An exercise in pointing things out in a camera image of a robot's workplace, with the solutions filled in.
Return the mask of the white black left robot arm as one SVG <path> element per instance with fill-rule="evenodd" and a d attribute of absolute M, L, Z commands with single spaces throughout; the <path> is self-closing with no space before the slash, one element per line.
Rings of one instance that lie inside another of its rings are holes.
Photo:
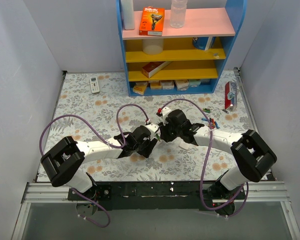
<path fill-rule="evenodd" d="M 157 143 L 157 124 L 137 127 L 126 136 L 117 135 L 109 143 L 101 141 L 75 141 L 64 137 L 41 158 L 41 164 L 53 187 L 70 186 L 86 200 L 96 195 L 91 177 L 80 170 L 82 164 L 104 159 L 120 159 L 134 153 L 148 158 Z"/>

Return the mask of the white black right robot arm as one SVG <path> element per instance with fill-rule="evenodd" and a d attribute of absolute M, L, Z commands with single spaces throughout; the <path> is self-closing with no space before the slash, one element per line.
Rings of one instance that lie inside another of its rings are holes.
<path fill-rule="evenodd" d="M 237 163 L 226 171 L 203 193 L 211 197 L 229 198 L 245 182 L 259 182 L 277 162 L 277 156 L 254 130 L 245 133 L 229 133 L 210 130 L 201 123 L 191 123 L 182 110 L 160 109 L 160 138 L 172 142 L 181 138 L 185 143 L 195 146 L 211 146 L 230 153 Z"/>

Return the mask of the white battery cover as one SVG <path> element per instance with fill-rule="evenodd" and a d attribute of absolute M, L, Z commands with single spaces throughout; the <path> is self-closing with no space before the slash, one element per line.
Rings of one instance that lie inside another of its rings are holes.
<path fill-rule="evenodd" d="M 184 141 L 180 142 L 180 144 L 179 144 L 179 148 L 186 150 L 186 151 L 189 149 L 189 147 L 190 147 L 190 145 Z"/>

